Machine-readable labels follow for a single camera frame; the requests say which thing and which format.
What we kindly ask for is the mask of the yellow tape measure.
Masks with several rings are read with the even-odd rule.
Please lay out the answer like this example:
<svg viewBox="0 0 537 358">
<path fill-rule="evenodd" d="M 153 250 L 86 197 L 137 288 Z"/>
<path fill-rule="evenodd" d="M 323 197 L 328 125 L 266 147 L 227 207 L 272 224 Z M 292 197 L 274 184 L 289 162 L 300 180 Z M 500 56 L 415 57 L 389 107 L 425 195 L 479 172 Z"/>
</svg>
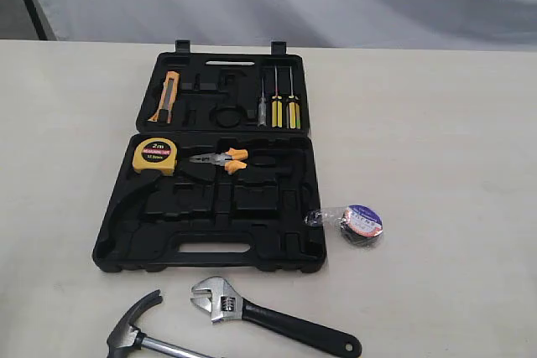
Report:
<svg viewBox="0 0 537 358">
<path fill-rule="evenodd" d="M 171 177 L 177 164 L 178 148 L 171 140 L 151 137 L 143 140 L 134 150 L 132 167 L 137 174 L 144 170 L 156 170 Z"/>
</svg>

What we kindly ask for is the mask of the yellow black screwdriver right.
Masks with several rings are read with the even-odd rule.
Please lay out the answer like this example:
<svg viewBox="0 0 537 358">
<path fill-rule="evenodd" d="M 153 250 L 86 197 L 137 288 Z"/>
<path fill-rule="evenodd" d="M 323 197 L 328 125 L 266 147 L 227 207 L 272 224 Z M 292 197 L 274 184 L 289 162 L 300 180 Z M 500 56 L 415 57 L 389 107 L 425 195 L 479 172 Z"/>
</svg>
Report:
<svg viewBox="0 0 537 358">
<path fill-rule="evenodd" d="M 287 100 L 287 123 L 289 129 L 300 129 L 300 103 L 295 94 L 293 68 L 289 68 L 289 96 Z"/>
</svg>

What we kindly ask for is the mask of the clear handled tester screwdriver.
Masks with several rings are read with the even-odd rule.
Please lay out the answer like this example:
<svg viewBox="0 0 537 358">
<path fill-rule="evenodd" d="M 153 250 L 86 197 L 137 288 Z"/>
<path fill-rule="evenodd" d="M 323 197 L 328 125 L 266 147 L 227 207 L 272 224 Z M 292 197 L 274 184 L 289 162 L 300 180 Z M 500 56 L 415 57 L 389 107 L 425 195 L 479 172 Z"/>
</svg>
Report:
<svg viewBox="0 0 537 358">
<path fill-rule="evenodd" d="M 264 78 L 260 78 L 261 81 L 261 92 L 260 97 L 258 100 L 258 126 L 259 127 L 265 127 L 267 125 L 267 117 L 266 117 L 266 96 L 265 96 L 265 84 L 264 84 Z"/>
</svg>

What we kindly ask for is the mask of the black electrical tape roll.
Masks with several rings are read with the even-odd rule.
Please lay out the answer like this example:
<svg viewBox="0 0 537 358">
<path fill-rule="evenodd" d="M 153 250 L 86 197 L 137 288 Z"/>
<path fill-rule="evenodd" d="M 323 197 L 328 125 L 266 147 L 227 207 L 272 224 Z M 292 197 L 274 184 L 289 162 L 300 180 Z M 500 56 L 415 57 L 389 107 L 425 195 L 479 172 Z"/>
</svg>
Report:
<svg viewBox="0 0 537 358">
<path fill-rule="evenodd" d="M 380 216 L 365 205 L 312 210 L 305 216 L 304 223 L 311 228 L 334 231 L 355 247 L 375 247 L 383 236 Z"/>
</svg>

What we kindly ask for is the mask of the yellow black screwdriver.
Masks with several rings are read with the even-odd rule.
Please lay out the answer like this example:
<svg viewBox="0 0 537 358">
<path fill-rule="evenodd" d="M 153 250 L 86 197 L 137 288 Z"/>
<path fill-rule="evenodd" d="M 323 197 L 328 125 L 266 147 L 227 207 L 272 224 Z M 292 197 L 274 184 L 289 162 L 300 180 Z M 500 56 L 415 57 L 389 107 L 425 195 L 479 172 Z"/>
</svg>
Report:
<svg viewBox="0 0 537 358">
<path fill-rule="evenodd" d="M 289 96 L 287 100 L 287 123 L 289 129 L 300 129 L 300 103 L 295 94 L 293 68 L 289 68 Z"/>
<path fill-rule="evenodd" d="M 274 95 L 271 101 L 272 127 L 281 128 L 283 126 L 283 104 L 279 93 L 279 72 L 278 66 L 274 66 Z"/>
</svg>

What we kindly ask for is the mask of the orange handled pliers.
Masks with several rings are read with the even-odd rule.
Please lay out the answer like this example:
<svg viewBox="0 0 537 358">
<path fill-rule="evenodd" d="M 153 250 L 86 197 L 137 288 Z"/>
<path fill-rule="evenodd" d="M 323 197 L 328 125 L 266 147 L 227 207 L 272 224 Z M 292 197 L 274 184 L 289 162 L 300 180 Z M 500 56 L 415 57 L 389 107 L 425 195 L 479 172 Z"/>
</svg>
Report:
<svg viewBox="0 0 537 358">
<path fill-rule="evenodd" d="M 232 175 L 248 166 L 245 163 L 248 155 L 247 149 L 229 148 L 226 152 L 222 153 L 198 154 L 189 157 L 189 161 L 192 163 L 209 163 L 215 166 L 222 166 L 229 175 Z"/>
</svg>

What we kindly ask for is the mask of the claw hammer black handle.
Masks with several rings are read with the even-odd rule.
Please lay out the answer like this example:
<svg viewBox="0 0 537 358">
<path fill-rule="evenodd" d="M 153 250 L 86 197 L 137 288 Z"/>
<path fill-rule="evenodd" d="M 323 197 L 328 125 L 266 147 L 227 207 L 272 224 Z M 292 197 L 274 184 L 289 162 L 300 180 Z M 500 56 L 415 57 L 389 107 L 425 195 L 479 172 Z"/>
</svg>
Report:
<svg viewBox="0 0 537 358">
<path fill-rule="evenodd" d="M 141 349 L 170 357 L 207 357 L 205 354 L 150 337 L 136 325 L 136 321 L 143 313 L 162 302 L 161 291 L 156 289 L 129 308 L 107 337 L 108 358 L 128 357 L 134 351 Z"/>
</svg>

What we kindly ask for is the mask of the yellow black screwdriver left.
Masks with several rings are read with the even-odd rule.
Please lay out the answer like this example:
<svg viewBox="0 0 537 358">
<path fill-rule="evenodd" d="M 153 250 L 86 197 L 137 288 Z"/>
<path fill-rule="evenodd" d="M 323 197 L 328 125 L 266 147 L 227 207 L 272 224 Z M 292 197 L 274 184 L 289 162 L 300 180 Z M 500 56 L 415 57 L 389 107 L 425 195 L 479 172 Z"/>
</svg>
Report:
<svg viewBox="0 0 537 358">
<path fill-rule="evenodd" d="M 271 101 L 272 127 L 281 128 L 283 126 L 283 104 L 279 93 L 279 72 L 278 66 L 274 66 L 274 95 Z"/>
</svg>

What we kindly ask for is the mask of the orange utility knife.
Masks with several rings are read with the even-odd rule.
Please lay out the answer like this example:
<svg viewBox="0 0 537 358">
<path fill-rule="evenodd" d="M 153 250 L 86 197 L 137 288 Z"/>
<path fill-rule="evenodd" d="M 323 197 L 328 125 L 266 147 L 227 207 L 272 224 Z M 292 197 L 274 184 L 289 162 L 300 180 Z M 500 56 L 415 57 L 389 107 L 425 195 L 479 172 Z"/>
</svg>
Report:
<svg viewBox="0 0 537 358">
<path fill-rule="evenodd" d="M 170 124 L 172 110 L 178 93 L 180 74 L 176 71 L 168 71 L 164 79 L 159 104 L 154 114 L 148 119 L 149 122 Z"/>
</svg>

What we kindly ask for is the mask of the black plastic tool case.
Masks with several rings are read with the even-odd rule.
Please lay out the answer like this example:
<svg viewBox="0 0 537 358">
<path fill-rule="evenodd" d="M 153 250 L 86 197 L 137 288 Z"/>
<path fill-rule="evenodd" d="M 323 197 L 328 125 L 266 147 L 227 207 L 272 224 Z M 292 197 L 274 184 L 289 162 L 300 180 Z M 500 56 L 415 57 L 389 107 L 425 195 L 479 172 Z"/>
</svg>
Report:
<svg viewBox="0 0 537 358">
<path fill-rule="evenodd" d="M 272 127 L 274 66 L 278 66 L 283 126 Z M 289 129 L 289 68 L 300 103 L 300 129 Z M 170 124 L 149 122 L 168 71 L 180 74 Z M 267 125 L 258 126 L 260 78 Z M 320 205 L 303 60 L 274 42 L 267 54 L 195 52 L 186 40 L 161 53 L 92 252 L 104 272 L 167 267 L 255 267 L 317 271 L 325 234 L 304 223 Z M 137 174 L 135 148 L 151 137 L 178 148 L 171 177 Z M 247 149 L 248 165 L 229 175 L 189 157 Z"/>
</svg>

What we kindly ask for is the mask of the adjustable wrench black handle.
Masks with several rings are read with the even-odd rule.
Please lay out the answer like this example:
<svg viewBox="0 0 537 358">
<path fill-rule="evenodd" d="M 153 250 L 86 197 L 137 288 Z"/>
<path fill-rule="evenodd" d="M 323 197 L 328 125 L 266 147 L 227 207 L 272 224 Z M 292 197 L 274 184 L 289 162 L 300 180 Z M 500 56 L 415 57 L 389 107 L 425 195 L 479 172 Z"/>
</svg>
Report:
<svg viewBox="0 0 537 358">
<path fill-rule="evenodd" d="M 357 337 L 259 306 L 240 295 L 223 277 L 206 278 L 191 288 L 190 301 L 209 314 L 213 324 L 242 320 L 335 357 L 359 357 Z"/>
</svg>

